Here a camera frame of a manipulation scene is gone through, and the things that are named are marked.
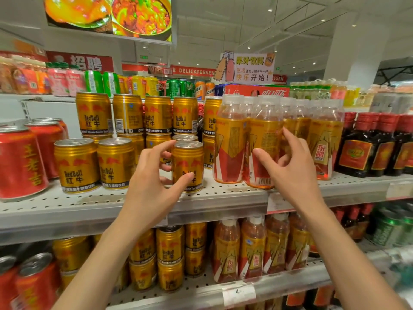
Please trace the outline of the person's right hand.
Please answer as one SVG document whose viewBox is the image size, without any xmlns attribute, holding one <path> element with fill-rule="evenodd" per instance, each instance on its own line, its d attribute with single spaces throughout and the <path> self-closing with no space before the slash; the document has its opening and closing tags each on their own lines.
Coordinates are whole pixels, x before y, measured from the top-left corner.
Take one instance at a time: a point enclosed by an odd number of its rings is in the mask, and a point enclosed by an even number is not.
<svg viewBox="0 0 413 310">
<path fill-rule="evenodd" d="M 306 140 L 297 138 L 286 128 L 282 129 L 282 134 L 291 152 L 280 158 L 281 167 L 272 183 L 306 220 L 328 212 Z"/>
</svg>

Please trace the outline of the person's left hand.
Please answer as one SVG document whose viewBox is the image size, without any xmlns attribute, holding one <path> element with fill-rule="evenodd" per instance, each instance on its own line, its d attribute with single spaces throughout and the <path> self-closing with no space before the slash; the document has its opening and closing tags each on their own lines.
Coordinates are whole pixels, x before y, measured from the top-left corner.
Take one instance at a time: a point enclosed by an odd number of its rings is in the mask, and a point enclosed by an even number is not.
<svg viewBox="0 0 413 310">
<path fill-rule="evenodd" d="M 170 212 L 166 210 L 166 190 L 159 180 L 159 171 L 171 171 L 161 163 L 161 153 L 171 149 L 176 140 L 168 140 L 141 152 L 135 173 L 131 177 L 125 202 L 118 216 L 121 227 L 134 237 L 154 227 Z"/>
</svg>

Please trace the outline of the gold energy drink can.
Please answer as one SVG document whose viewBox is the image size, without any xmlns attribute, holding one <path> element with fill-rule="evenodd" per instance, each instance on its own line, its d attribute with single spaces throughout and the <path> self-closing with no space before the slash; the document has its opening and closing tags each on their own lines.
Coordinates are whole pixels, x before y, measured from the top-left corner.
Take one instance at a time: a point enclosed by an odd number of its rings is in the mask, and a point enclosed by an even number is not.
<svg viewBox="0 0 413 310">
<path fill-rule="evenodd" d="M 194 178 L 185 188 L 185 193 L 194 193 L 204 187 L 204 149 L 203 143 L 194 140 L 177 141 L 171 151 L 172 181 L 192 172 Z"/>
</svg>

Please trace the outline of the person's right forearm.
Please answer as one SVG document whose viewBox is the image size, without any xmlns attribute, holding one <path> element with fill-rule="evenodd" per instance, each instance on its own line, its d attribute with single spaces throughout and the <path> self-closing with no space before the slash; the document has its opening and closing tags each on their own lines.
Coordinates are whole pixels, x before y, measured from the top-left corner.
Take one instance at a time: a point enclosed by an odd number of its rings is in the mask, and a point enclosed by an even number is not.
<svg viewBox="0 0 413 310">
<path fill-rule="evenodd" d="M 299 209 L 344 310 L 408 310 L 325 203 Z"/>
</svg>

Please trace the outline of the person's left forearm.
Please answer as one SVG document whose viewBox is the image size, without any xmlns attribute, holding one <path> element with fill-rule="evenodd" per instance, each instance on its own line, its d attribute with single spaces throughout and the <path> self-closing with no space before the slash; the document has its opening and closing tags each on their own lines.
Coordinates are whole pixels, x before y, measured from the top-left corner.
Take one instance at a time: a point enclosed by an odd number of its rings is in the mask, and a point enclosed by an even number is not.
<svg viewBox="0 0 413 310">
<path fill-rule="evenodd" d="M 160 216 L 118 216 L 52 310 L 105 310 L 116 279 L 138 238 L 160 223 Z"/>
</svg>

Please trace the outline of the row of yellow label bottles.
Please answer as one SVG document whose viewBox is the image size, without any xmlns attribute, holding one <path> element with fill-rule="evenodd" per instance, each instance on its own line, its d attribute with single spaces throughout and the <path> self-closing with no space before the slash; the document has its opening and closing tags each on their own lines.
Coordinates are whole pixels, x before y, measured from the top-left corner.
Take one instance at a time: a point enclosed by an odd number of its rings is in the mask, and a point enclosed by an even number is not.
<svg viewBox="0 0 413 310">
<path fill-rule="evenodd" d="M 240 183 L 243 180 L 247 120 L 258 97 L 224 95 L 215 117 L 215 154 L 213 176 L 220 183 Z M 342 136 L 344 112 L 342 100 L 282 98 L 282 129 L 307 141 L 317 178 L 328 180 Z M 280 156 L 290 153 L 287 140 L 281 134 Z"/>
</svg>

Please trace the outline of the white price tag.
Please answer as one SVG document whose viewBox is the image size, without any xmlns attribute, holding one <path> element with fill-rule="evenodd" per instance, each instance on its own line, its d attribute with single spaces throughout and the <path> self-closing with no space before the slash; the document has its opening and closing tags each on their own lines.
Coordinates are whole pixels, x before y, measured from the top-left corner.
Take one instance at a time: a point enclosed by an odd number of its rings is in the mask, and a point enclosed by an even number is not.
<svg viewBox="0 0 413 310">
<path fill-rule="evenodd" d="M 268 204 L 266 214 L 276 214 L 291 211 L 291 204 L 286 201 L 279 193 L 270 193 L 268 195 Z"/>
<path fill-rule="evenodd" d="M 239 284 L 222 289 L 225 309 L 243 306 L 256 301 L 256 290 L 253 283 Z"/>
<path fill-rule="evenodd" d="M 386 200 L 413 198 L 413 181 L 390 183 L 386 192 Z"/>
</svg>

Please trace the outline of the perforated metal shelf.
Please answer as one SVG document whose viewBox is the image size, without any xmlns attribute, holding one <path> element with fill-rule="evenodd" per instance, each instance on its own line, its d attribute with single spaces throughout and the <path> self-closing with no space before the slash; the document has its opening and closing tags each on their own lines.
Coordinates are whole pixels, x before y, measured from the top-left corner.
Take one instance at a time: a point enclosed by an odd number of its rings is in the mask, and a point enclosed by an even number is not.
<svg viewBox="0 0 413 310">
<path fill-rule="evenodd" d="M 390 183 L 413 181 L 413 175 L 357 178 L 334 173 L 318 181 L 329 207 L 386 201 Z M 54 240 L 102 233 L 117 217 L 127 190 L 66 194 L 59 182 L 24 200 L 0 202 L 0 246 Z M 268 195 L 276 190 L 252 188 L 245 183 L 214 181 L 212 171 L 204 172 L 204 187 L 179 198 L 167 218 L 158 226 L 211 222 L 254 215 L 266 215 Z"/>
<path fill-rule="evenodd" d="M 106 310 L 229 310 L 224 308 L 222 289 L 244 283 L 253 283 L 256 290 L 256 301 L 249 304 L 265 305 L 266 300 L 323 287 L 331 284 L 331 280 L 323 261 L 315 258 L 309 259 L 299 270 L 224 284 L 214 282 L 212 268 L 208 265 L 203 275 L 185 277 L 182 286 L 174 292 L 164 292 L 157 286 L 142 292 L 129 287 L 112 296 Z"/>
<path fill-rule="evenodd" d="M 8 101 L 33 101 L 33 102 L 60 102 L 60 103 L 75 103 L 73 97 L 56 97 L 54 95 L 19 95 L 0 93 L 0 100 Z"/>
</svg>

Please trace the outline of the stack of gold cans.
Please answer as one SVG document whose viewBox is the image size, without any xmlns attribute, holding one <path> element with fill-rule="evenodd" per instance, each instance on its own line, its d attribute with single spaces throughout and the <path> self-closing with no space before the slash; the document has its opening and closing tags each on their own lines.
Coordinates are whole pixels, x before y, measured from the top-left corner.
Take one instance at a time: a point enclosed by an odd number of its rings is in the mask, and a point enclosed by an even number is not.
<svg viewBox="0 0 413 310">
<path fill-rule="evenodd" d="M 204 273 L 208 223 L 149 229 L 140 237 L 116 279 L 112 294 L 132 286 L 144 291 L 159 283 L 161 289 L 178 289 L 184 275 L 197 277 Z M 54 240 L 52 249 L 59 266 L 62 289 L 75 278 L 80 267 L 97 245 L 101 234 Z"/>
<path fill-rule="evenodd" d="M 54 143 L 59 181 L 68 194 L 92 191 L 100 186 L 109 190 L 129 187 L 136 168 L 136 153 L 132 140 L 111 137 L 112 114 L 118 114 L 126 127 L 126 115 L 143 127 L 142 100 L 139 96 L 115 94 L 113 106 L 106 93 L 77 93 L 76 110 L 82 136 L 99 138 L 70 138 Z"/>
</svg>

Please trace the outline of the row of dark green cans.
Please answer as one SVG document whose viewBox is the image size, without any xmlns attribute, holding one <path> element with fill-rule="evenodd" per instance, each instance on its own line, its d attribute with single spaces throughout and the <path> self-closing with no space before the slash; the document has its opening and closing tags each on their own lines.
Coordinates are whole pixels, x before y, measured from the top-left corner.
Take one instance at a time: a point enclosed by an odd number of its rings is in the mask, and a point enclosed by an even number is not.
<svg viewBox="0 0 413 310">
<path fill-rule="evenodd" d="M 157 91 L 160 96 L 172 99 L 174 97 L 195 97 L 195 84 L 193 80 L 184 78 L 158 79 Z"/>
</svg>

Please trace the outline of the row of yellow cans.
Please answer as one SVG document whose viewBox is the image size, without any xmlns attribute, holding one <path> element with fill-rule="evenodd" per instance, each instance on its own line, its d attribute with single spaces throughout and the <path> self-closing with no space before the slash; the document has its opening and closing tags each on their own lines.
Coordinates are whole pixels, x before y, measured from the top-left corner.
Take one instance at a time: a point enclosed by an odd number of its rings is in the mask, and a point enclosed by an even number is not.
<svg viewBox="0 0 413 310">
<path fill-rule="evenodd" d="M 120 90 L 123 94 L 138 95 L 145 98 L 148 95 L 159 96 L 159 81 L 153 76 L 123 76 L 118 75 Z"/>
</svg>

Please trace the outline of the orange drink bottle yellow label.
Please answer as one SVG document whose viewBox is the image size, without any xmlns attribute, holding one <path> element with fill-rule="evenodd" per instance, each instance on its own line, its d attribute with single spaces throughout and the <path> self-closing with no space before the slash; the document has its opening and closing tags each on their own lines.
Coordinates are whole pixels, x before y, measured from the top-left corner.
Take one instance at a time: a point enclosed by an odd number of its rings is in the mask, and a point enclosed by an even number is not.
<svg viewBox="0 0 413 310">
<path fill-rule="evenodd" d="M 310 233 L 304 220 L 296 212 L 289 216 L 289 222 L 285 267 L 286 270 L 296 270 L 307 265 Z"/>
<path fill-rule="evenodd" d="M 266 227 L 264 216 L 247 217 L 241 224 L 238 279 L 259 277 L 263 274 Z"/>
<path fill-rule="evenodd" d="M 290 232 L 288 213 L 269 214 L 265 219 L 266 245 L 263 272 L 274 274 L 285 270 L 286 247 Z"/>
<path fill-rule="evenodd" d="M 220 220 L 216 225 L 212 250 L 212 269 L 216 283 L 237 280 L 240 238 L 237 219 Z"/>
</svg>

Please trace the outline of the row of pale green bottles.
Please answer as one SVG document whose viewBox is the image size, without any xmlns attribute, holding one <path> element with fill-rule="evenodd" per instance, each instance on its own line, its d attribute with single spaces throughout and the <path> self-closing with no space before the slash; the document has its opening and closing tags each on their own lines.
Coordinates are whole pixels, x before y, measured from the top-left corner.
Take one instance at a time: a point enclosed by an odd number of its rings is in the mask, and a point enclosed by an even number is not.
<svg viewBox="0 0 413 310">
<path fill-rule="evenodd" d="M 344 99 L 347 92 L 347 81 L 316 79 L 306 82 L 292 82 L 289 97 L 296 99 Z"/>
</svg>

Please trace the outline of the light green striped can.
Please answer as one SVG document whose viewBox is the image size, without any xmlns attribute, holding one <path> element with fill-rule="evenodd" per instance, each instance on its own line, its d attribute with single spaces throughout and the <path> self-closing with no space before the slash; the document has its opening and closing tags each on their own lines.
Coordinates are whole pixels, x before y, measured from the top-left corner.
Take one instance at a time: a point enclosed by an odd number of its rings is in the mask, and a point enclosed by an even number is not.
<svg viewBox="0 0 413 310">
<path fill-rule="evenodd" d="M 85 71 L 86 91 L 89 93 L 105 93 L 102 74 L 96 70 Z"/>
<path fill-rule="evenodd" d="M 104 91 L 109 98 L 113 98 L 115 94 L 121 94 L 119 77 L 113 72 L 104 72 L 102 75 Z"/>
</svg>

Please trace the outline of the dark bottle with red cap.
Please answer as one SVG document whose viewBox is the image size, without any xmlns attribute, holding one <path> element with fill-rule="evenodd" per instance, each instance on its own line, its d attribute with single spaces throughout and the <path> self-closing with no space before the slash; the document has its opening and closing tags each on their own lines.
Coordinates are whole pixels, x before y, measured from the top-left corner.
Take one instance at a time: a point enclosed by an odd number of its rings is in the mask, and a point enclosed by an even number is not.
<svg viewBox="0 0 413 310">
<path fill-rule="evenodd" d="M 341 225 L 351 239 L 354 239 L 354 233 L 357 229 L 357 218 L 359 215 L 359 211 L 359 205 L 347 206 L 344 211 L 344 216 Z"/>
<path fill-rule="evenodd" d="M 374 141 L 370 136 L 372 121 L 373 117 L 369 112 L 357 115 L 354 129 L 343 137 L 334 167 L 336 172 L 359 178 L 367 176 L 369 158 L 374 148 Z"/>
<path fill-rule="evenodd" d="M 397 177 L 404 172 L 413 148 L 413 114 L 401 114 L 394 132 L 395 146 L 385 169 L 386 176 Z"/>
<path fill-rule="evenodd" d="M 375 144 L 373 157 L 368 169 L 369 177 L 381 177 L 387 168 L 390 156 L 395 147 L 394 132 L 398 122 L 398 115 L 393 113 L 382 113 L 374 131 L 373 141 Z"/>
<path fill-rule="evenodd" d="M 374 208 L 374 203 L 364 203 L 360 205 L 358 217 L 356 219 L 355 229 L 353 233 L 353 240 L 356 243 L 362 241 L 366 234 L 367 227 L 370 221 L 370 214 Z"/>
</svg>

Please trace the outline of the white juice display sign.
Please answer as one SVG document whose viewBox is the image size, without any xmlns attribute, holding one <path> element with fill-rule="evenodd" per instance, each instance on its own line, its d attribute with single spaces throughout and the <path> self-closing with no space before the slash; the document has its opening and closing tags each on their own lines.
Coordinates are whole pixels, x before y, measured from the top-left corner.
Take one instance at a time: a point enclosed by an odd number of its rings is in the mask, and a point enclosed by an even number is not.
<svg viewBox="0 0 413 310">
<path fill-rule="evenodd" d="M 247 85 L 270 84 L 273 80 L 275 52 L 234 53 L 225 51 L 215 68 L 213 80 L 217 83 Z"/>
</svg>

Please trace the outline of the red drink can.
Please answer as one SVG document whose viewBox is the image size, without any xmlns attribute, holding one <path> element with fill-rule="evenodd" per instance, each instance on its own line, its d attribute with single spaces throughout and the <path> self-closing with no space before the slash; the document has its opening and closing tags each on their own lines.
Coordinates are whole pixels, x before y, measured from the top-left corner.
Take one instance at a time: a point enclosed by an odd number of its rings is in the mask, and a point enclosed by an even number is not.
<svg viewBox="0 0 413 310">
<path fill-rule="evenodd" d="M 0 200 L 27 198 L 48 187 L 36 135 L 25 126 L 0 126 Z"/>
<path fill-rule="evenodd" d="M 19 298 L 16 288 L 16 257 L 0 257 L 0 310 L 18 310 Z"/>
<path fill-rule="evenodd" d="M 34 118 L 31 121 L 33 122 L 42 122 L 42 121 L 55 121 L 58 122 L 59 125 L 64 129 L 65 131 L 65 139 L 69 139 L 69 132 L 68 132 L 68 127 L 63 121 L 62 118 L 53 118 L 53 117 L 45 117 L 45 118 Z"/>
<path fill-rule="evenodd" d="M 36 136 L 40 155 L 49 180 L 59 177 L 57 163 L 54 157 L 54 143 L 66 139 L 66 132 L 58 121 L 30 121 L 26 124 Z"/>
<path fill-rule="evenodd" d="M 26 310 L 51 310 L 60 294 L 54 257 L 43 252 L 24 260 L 18 268 L 17 291 Z"/>
</svg>

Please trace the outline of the red banner with white letters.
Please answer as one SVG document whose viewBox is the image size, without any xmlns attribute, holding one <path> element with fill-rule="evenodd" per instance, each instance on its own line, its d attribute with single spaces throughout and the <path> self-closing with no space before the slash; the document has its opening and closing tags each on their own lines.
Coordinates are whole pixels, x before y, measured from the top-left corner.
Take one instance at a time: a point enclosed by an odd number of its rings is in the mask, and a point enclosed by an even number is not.
<svg viewBox="0 0 413 310">
<path fill-rule="evenodd" d="M 80 54 L 60 51 L 46 51 L 49 62 L 67 63 L 77 65 L 80 70 L 94 70 L 103 72 L 114 72 L 112 57 L 99 56 L 95 54 Z"/>
</svg>

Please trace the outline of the green drink can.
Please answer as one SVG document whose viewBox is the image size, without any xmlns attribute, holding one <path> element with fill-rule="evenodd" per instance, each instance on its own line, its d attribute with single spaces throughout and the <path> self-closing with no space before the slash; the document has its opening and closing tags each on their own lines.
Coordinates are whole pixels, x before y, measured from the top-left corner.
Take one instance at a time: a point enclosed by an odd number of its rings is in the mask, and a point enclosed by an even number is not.
<svg viewBox="0 0 413 310">
<path fill-rule="evenodd" d="M 403 222 L 400 209 L 375 209 L 370 216 L 366 238 L 377 246 L 392 248 L 401 234 Z"/>
<path fill-rule="evenodd" d="M 402 228 L 396 245 L 413 245 L 413 212 L 405 209 L 397 209 L 396 212 L 402 216 Z"/>
</svg>

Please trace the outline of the dark bottle with orange label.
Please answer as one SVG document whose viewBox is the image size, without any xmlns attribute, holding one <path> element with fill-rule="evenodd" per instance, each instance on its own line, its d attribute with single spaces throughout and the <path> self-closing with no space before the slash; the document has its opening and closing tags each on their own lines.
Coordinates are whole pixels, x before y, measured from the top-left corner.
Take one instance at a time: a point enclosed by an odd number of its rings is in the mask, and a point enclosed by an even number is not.
<svg viewBox="0 0 413 310">
<path fill-rule="evenodd" d="M 306 291 L 288 294 L 282 297 L 282 310 L 302 310 Z"/>
<path fill-rule="evenodd" d="M 327 310 L 330 305 L 331 297 L 333 295 L 334 287 L 327 285 L 316 289 L 311 306 L 313 310 Z"/>
</svg>

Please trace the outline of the white square pillar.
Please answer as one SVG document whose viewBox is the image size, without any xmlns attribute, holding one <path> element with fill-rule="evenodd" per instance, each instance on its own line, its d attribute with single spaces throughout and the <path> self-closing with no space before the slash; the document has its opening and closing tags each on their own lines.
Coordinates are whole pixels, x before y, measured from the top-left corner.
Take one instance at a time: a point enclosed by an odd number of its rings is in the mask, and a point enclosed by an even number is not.
<svg viewBox="0 0 413 310">
<path fill-rule="evenodd" d="M 391 27 L 382 18 L 347 12 L 338 18 L 323 79 L 346 81 L 368 89 L 376 77 L 390 38 Z"/>
</svg>

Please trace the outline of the row of pink juice bottles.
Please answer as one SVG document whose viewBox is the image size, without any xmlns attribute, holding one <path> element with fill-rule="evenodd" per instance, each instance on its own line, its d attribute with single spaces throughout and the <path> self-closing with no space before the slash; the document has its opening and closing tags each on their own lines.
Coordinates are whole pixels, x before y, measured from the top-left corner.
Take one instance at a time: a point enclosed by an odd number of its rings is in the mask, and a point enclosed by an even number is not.
<svg viewBox="0 0 413 310">
<path fill-rule="evenodd" d="M 75 97 L 86 92 L 85 72 L 66 62 L 0 53 L 0 93 Z"/>
</svg>

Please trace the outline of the overhead food picture screen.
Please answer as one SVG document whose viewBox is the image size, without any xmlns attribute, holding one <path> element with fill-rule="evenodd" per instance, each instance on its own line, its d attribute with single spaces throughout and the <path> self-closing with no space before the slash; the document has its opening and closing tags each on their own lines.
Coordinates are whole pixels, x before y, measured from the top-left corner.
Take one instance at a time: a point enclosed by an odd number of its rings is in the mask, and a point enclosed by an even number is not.
<svg viewBox="0 0 413 310">
<path fill-rule="evenodd" d="M 48 25 L 172 42 L 171 0 L 43 0 Z"/>
</svg>

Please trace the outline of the black metal rack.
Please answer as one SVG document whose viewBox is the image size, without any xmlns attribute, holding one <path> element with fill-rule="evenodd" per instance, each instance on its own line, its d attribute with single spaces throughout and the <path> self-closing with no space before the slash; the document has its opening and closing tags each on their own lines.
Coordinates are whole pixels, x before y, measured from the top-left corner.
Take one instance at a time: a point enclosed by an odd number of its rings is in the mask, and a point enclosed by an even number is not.
<svg viewBox="0 0 413 310">
<path fill-rule="evenodd" d="M 380 68 L 376 72 L 373 83 L 391 86 L 404 81 L 413 81 L 413 65 Z"/>
</svg>

